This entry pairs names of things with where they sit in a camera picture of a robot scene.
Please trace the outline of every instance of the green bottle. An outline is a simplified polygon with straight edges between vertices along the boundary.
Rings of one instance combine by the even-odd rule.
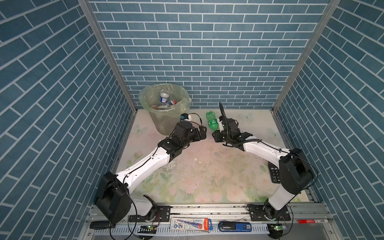
[[[215,113],[210,111],[206,114],[207,120],[208,120],[208,126],[212,131],[218,130],[218,123],[215,116]]]

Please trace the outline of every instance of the metal rail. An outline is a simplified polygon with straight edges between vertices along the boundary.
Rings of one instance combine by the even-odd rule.
[[[311,54],[312,49],[315,47],[317,40],[319,40],[321,34],[323,33],[325,26],[328,24],[329,20],[332,17],[332,14],[335,12],[337,6],[339,5],[341,0],[330,0],[327,7],[325,8],[323,15],[321,16],[318,24],[316,25],[315,29],[313,30],[313,33],[308,40],[307,45],[305,46],[302,54],[300,55],[299,59],[297,60],[296,65],[293,67],[292,72],[290,76],[288,77],[287,82],[285,83],[283,89],[281,90],[280,95],[277,97],[276,102],[273,104],[272,110],[274,112],[279,109],[280,105],[282,104],[285,96],[288,94],[289,89],[292,87],[293,83],[295,82],[297,75],[299,75],[299,72],[303,68],[305,62],[308,59],[308,56]]]
[[[276,223],[276,221],[259,221],[253,222],[250,219],[250,214],[245,206],[248,203],[159,203],[159,205],[170,205],[170,217],[192,217],[192,218],[210,218],[213,224],[220,221],[247,221],[252,224]],[[328,231],[331,240],[338,238],[337,229],[333,224],[332,215],[329,213],[325,203],[290,203],[288,204],[293,212],[293,222],[297,223],[298,219],[328,219],[330,222],[325,223],[324,227]],[[89,224],[92,221],[103,221],[107,218],[94,205],[89,213],[89,216],[84,224],[79,240],[90,240],[93,235],[104,235],[102,231],[94,231],[89,229]],[[127,227],[128,216],[123,218],[116,224],[118,228]],[[170,222],[161,222],[161,227],[168,228]]]
[[[137,107],[132,100],[131,94],[128,91],[124,78],[122,77],[121,72],[118,68],[118,65],[115,61],[115,58],[112,55],[112,52],[108,46],[107,40],[105,39],[104,34],[101,31],[101,28],[92,10],[89,0],[78,0],[78,2],[81,7],[81,10],[84,12],[85,18],[88,20],[88,23],[91,26],[93,33],[95,34],[95,37],[101,47],[101,50],[104,52],[105,58],[107,59],[109,66],[111,67],[113,74],[115,75],[116,80],[119,83],[121,90],[128,101],[128,104],[131,106],[132,111],[136,113]]]
[[[120,144],[120,148],[119,148],[118,154],[117,154],[116,159],[113,162],[113,165],[111,167],[111,173],[116,173],[116,171],[117,171],[117,168],[119,166],[122,153],[124,152],[125,146],[127,145],[127,140],[128,140],[129,134],[131,133],[133,122],[135,121],[136,115],[137,115],[137,113],[132,113],[132,116],[131,116],[131,118],[129,120],[128,127],[127,127],[127,129],[126,129],[126,131],[124,133],[124,139],[123,139],[123,141]]]

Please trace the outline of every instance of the transparent trash can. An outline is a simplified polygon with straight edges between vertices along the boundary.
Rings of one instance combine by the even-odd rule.
[[[169,92],[169,98],[176,100],[177,104],[167,110],[155,110],[152,105],[160,104],[160,92]],[[188,92],[181,86],[172,83],[160,83],[147,86],[139,93],[141,106],[149,112],[153,123],[159,133],[170,135],[176,124],[180,121],[180,115],[185,113],[191,106],[192,100]]]

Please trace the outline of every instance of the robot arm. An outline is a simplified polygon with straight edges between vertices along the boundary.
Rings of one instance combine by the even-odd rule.
[[[236,147],[256,154],[280,169],[281,184],[265,201],[263,207],[267,219],[276,219],[282,211],[286,211],[286,204],[313,179],[305,154],[300,149],[279,148],[257,139],[250,133],[240,132],[238,123],[226,118],[221,103],[219,106],[222,113],[219,118],[221,131],[217,130],[212,134],[215,142],[225,142],[224,146]],[[102,176],[95,204],[112,224],[119,222],[126,214],[133,215],[133,211],[130,211],[132,199],[129,194],[140,182],[180,155],[191,142],[207,137],[207,128],[199,126],[199,129],[194,128],[191,122],[181,121],[176,124],[169,137],[160,141],[157,148],[133,166],[117,174],[107,172]],[[155,213],[151,210],[156,210],[157,205],[148,196],[145,197],[135,199],[134,202],[140,205],[137,208],[138,215],[146,216],[147,220],[151,220]]]
[[[158,168],[166,165],[181,154],[191,142],[207,138],[207,128],[199,126],[199,130],[188,121],[178,122],[169,137],[160,141],[151,153],[129,168],[112,174],[107,172],[100,179],[96,193],[95,204],[108,220],[115,224],[130,211],[132,198],[130,193]],[[147,220],[154,217],[156,203],[148,196],[135,199],[137,213],[146,216]]]
[[[162,147],[155,148],[150,154],[129,168],[118,172],[117,179],[124,184],[128,184],[129,192],[133,190],[158,168],[169,162],[170,155]]]
[[[225,142],[224,146],[236,147],[242,151],[258,155],[273,163],[280,170],[280,185],[264,203],[265,216],[268,219],[279,217],[289,203],[313,180],[313,173],[302,150],[286,149],[257,139],[250,133],[240,132],[238,123],[227,118],[219,103],[222,116],[219,117],[220,130],[213,132],[215,142]]]

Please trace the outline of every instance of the butterfly pattern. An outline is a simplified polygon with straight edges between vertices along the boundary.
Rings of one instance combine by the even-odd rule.
[[[244,114],[239,114],[239,116],[243,119],[243,121],[253,122],[252,113],[248,113],[246,116]]]
[[[136,137],[140,137],[145,131],[147,131],[148,127],[140,128],[140,125],[137,124],[133,127],[132,132],[136,135]]]
[[[270,137],[280,137],[279,131],[275,132],[272,128],[268,128],[268,134]]]

